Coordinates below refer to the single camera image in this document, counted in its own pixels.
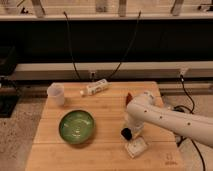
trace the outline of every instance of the paper cup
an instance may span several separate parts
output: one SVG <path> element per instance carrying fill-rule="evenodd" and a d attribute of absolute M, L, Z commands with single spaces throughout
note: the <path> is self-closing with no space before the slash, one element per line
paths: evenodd
<path fill-rule="evenodd" d="M 57 106 L 64 104 L 64 86 L 62 84 L 52 84 L 47 88 L 48 98 L 52 99 Z"/>

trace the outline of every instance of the black cable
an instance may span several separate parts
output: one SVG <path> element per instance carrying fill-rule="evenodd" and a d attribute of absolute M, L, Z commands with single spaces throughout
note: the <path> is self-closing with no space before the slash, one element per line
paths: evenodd
<path fill-rule="evenodd" d="M 63 14 L 65 15 L 66 20 L 67 20 L 67 37 L 68 37 L 69 53 L 70 53 L 70 56 L 72 58 L 72 63 L 73 63 L 74 69 L 75 69 L 75 73 L 76 73 L 78 79 L 81 80 L 80 74 L 78 73 L 78 70 L 77 70 L 76 65 L 75 65 L 75 60 L 74 60 L 74 57 L 73 57 L 69 18 L 68 18 L 67 13 L 65 11 L 64 11 Z"/>
<path fill-rule="evenodd" d="M 19 6 L 20 6 L 21 4 L 23 4 L 25 1 L 26 1 L 26 0 L 22 0 L 21 2 L 19 2 L 19 3 L 17 4 L 16 7 L 19 7 Z"/>
<path fill-rule="evenodd" d="M 203 156 L 202 156 L 199 148 L 197 147 L 197 144 L 193 140 L 191 140 L 191 142 L 194 145 L 194 147 L 196 148 L 196 150 L 197 150 L 197 152 L 198 152 L 198 154 L 200 156 L 200 159 L 201 159 L 201 162 L 202 162 L 202 166 L 203 166 L 203 171 L 206 171 L 206 164 L 205 164 L 205 161 L 203 159 Z"/>
<path fill-rule="evenodd" d="M 180 75 L 180 78 L 181 78 L 181 84 L 182 84 L 183 91 L 184 91 L 184 93 L 187 95 L 187 97 L 188 97 L 188 98 L 191 100 L 191 102 L 192 102 L 192 109 L 189 109 L 188 107 L 186 107 L 186 106 L 184 106 L 184 105 L 179 105 L 179 106 L 176 106 L 176 107 L 185 108 L 185 109 L 187 109 L 191 114 L 194 114 L 193 112 L 194 112 L 194 109 L 195 109 L 195 102 L 194 102 L 194 100 L 192 99 L 192 97 L 189 95 L 189 93 L 188 93 L 188 92 L 186 91 L 186 89 L 185 89 L 184 77 L 183 77 L 183 75 Z M 179 147 L 179 146 L 182 144 L 182 142 L 185 141 L 186 139 L 187 139 L 187 138 L 183 138 L 183 137 L 181 136 L 181 141 L 177 144 L 178 147 Z M 194 145 L 195 149 L 197 150 L 198 155 L 199 155 L 199 157 L 200 157 L 200 159 L 201 159 L 203 171 L 206 171 L 205 161 L 204 161 L 204 159 L 203 159 L 203 156 L 202 156 L 202 154 L 201 154 L 199 148 L 197 147 L 196 143 L 195 143 L 193 140 L 191 140 L 191 142 L 192 142 L 192 144 Z"/>
<path fill-rule="evenodd" d="M 192 102 L 192 109 L 190 111 L 190 113 L 193 113 L 194 112 L 194 109 L 195 109 L 195 102 L 194 100 L 192 99 L 192 97 L 189 95 L 189 93 L 186 91 L 185 89 L 185 85 L 184 85 L 184 77 L 183 75 L 180 75 L 180 79 L 181 79 L 181 84 L 182 84 L 182 88 L 183 88 L 183 91 L 184 93 L 186 94 L 186 96 L 191 100 Z"/>
<path fill-rule="evenodd" d="M 129 46 L 126 49 L 126 51 L 124 53 L 124 56 L 120 60 L 120 63 L 118 64 L 118 66 L 116 67 L 116 69 L 108 76 L 108 78 L 107 78 L 108 80 L 110 80 L 112 78 L 112 76 L 116 74 L 116 72 L 119 70 L 121 64 L 124 62 L 125 58 L 129 54 L 129 51 L 130 51 L 130 49 L 132 48 L 132 46 L 133 46 L 133 44 L 135 42 L 135 38 L 136 38 L 136 35 L 137 35 L 137 32 L 138 32 L 138 24 L 139 24 L 139 21 L 140 21 L 140 17 L 141 17 L 141 11 L 138 13 L 137 23 L 135 25 L 134 33 L 133 33 L 133 36 L 132 36 L 132 38 L 130 40 Z"/>

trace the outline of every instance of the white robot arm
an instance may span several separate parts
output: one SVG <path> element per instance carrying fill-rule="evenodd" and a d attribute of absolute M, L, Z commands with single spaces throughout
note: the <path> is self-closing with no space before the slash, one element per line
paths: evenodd
<path fill-rule="evenodd" d="M 213 118 L 160 108 L 154 101 L 150 92 L 144 92 L 128 103 L 125 120 L 132 133 L 148 122 L 213 148 Z"/>

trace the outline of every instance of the wood grain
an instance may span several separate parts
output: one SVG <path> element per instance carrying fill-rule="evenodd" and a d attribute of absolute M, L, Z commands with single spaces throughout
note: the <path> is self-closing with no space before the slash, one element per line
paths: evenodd
<path fill-rule="evenodd" d="M 29 156 L 26 171 L 136 171 L 184 170 L 172 132 L 145 123 L 141 135 L 148 149 L 132 159 L 120 135 L 124 124 L 125 100 L 152 91 L 156 105 L 163 107 L 155 82 L 110 83 L 108 90 L 94 96 L 81 97 L 79 91 L 87 83 L 63 83 L 66 102 L 57 107 L 47 99 Z M 69 145 L 58 132 L 61 118 L 71 110 L 86 110 L 94 117 L 93 136 L 81 145 Z"/>

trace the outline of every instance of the concrete floor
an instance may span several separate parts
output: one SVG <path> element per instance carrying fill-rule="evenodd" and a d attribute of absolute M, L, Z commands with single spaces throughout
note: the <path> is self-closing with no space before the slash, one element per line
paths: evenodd
<path fill-rule="evenodd" d="M 195 114 L 213 117 L 213 95 L 192 96 L 195 100 Z M 191 105 L 186 96 L 163 96 L 164 103 L 172 106 Z M 44 107 L 45 97 L 23 96 L 10 119 L 0 119 L 0 171 L 24 171 L 33 138 Z M 206 170 L 213 170 L 213 150 L 198 144 L 203 154 Z M 180 147 L 187 171 L 200 171 L 201 160 L 189 140 Z"/>

